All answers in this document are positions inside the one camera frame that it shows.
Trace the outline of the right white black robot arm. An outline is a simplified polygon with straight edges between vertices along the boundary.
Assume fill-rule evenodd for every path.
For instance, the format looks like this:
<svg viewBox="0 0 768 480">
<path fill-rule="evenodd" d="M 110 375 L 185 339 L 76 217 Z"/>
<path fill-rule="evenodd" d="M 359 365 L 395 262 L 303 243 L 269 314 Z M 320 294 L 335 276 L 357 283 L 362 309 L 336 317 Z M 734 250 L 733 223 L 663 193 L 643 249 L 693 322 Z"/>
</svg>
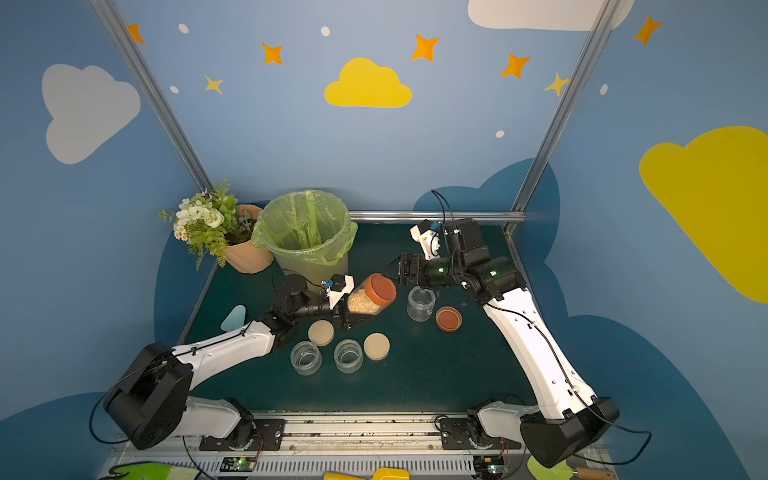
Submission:
<svg viewBox="0 0 768 480">
<path fill-rule="evenodd" d="M 526 447 L 551 468 L 597 441 L 619 418 L 613 399 L 600 397 L 576 372 L 541 318 L 520 272 L 508 257 L 493 258 L 470 218 L 410 230 L 422 248 L 392 262 L 383 275 L 401 285 L 436 290 L 459 286 L 499 329 L 534 393 L 533 406 L 493 401 L 468 413 L 475 442 L 504 438 Z"/>
</svg>

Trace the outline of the brown jar lid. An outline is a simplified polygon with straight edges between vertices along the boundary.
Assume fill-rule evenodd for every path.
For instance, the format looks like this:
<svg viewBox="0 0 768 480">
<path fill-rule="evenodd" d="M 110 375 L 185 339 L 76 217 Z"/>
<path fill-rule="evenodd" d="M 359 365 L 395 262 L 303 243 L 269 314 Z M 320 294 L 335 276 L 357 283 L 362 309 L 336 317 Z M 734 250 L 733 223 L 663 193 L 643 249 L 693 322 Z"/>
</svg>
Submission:
<svg viewBox="0 0 768 480">
<path fill-rule="evenodd" d="M 445 306 L 436 312 L 435 321 L 440 330 L 452 333 L 462 326 L 463 316 L 459 310 Z"/>
</svg>

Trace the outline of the beige-lid oatmeal jar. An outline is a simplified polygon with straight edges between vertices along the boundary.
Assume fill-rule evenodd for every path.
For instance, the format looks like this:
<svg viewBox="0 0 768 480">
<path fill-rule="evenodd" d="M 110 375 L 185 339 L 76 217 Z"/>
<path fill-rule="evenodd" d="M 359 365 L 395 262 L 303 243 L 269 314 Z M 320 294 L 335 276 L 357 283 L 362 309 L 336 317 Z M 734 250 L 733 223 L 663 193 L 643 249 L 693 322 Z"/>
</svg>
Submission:
<svg viewBox="0 0 768 480">
<path fill-rule="evenodd" d="M 357 372 L 364 360 L 364 354 L 361 345 L 352 339 L 340 341 L 333 355 L 337 369 L 344 374 L 353 374 Z"/>
<path fill-rule="evenodd" d="M 302 376 L 314 375 L 322 365 L 319 347 L 311 341 L 297 343 L 291 350 L 290 361 L 294 370 Z"/>
</svg>

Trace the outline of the beige jar lid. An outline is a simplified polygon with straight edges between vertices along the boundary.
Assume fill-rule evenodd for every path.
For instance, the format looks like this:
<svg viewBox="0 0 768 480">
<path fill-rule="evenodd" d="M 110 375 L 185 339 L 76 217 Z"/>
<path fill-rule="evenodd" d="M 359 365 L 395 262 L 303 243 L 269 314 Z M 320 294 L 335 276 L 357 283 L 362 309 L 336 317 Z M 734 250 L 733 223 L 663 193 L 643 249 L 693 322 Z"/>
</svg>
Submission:
<svg viewBox="0 0 768 480">
<path fill-rule="evenodd" d="M 334 326 L 327 320 L 315 321 L 308 329 L 308 338 L 317 347 L 329 345 L 334 339 Z"/>
<path fill-rule="evenodd" d="M 382 333 L 368 335 L 363 344 L 366 357 L 373 361 L 384 360 L 388 356 L 390 348 L 390 340 Z"/>
</svg>

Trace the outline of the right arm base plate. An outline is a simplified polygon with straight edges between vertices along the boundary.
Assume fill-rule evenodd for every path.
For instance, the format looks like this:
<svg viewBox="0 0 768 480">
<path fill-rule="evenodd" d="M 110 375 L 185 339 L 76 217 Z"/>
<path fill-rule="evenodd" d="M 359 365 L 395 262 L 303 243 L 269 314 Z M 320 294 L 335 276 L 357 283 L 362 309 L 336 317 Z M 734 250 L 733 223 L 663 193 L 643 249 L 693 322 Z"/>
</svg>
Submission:
<svg viewBox="0 0 768 480">
<path fill-rule="evenodd" d="M 492 437 L 475 418 L 438 415 L 433 420 L 444 450 L 521 450 L 523 444 Z"/>
</svg>

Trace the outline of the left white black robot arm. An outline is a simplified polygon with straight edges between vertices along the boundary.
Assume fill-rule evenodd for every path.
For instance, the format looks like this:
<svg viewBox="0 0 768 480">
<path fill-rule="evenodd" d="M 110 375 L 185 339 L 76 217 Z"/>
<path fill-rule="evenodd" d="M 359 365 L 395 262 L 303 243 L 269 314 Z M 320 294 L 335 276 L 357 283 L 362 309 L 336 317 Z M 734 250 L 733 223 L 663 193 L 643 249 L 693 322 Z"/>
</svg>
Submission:
<svg viewBox="0 0 768 480">
<path fill-rule="evenodd" d="M 191 345 L 144 347 L 123 377 L 106 393 L 102 406 L 128 440 L 149 449 L 170 436 L 203 436 L 231 450 L 247 450 L 257 437 L 253 414 L 233 398 L 209 400 L 191 391 L 209 378 L 285 346 L 303 321 L 329 320 L 350 331 L 374 319 L 350 309 L 354 289 L 349 275 L 322 282 L 313 294 L 307 280 L 286 276 L 273 291 L 273 305 L 244 326 Z"/>
</svg>

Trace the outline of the brown-lid oatmeal jar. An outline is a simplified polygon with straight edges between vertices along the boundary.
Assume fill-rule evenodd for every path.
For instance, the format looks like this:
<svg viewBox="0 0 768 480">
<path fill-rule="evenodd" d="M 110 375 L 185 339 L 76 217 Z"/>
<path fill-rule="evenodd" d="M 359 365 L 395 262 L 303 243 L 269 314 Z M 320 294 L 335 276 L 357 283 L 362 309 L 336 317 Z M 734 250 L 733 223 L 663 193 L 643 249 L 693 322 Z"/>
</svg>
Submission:
<svg viewBox="0 0 768 480">
<path fill-rule="evenodd" d="M 408 294 L 407 314 L 416 322 L 426 322 L 434 312 L 435 293 L 419 286 L 413 287 Z"/>
<path fill-rule="evenodd" d="M 347 307 L 353 314 L 376 316 L 390 306 L 396 296 L 394 282 L 380 273 L 374 273 L 352 291 Z"/>
</svg>

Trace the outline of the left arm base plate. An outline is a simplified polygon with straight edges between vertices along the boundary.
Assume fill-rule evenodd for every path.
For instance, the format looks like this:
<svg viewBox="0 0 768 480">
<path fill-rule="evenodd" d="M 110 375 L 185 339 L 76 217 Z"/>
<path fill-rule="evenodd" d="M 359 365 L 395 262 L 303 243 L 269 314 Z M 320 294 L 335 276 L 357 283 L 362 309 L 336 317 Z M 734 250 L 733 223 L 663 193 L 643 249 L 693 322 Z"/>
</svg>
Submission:
<svg viewBox="0 0 768 480">
<path fill-rule="evenodd" d="M 286 421 L 277 419 L 241 420 L 226 437 L 204 436 L 201 451 L 257 452 L 277 451 L 281 448 Z"/>
</svg>

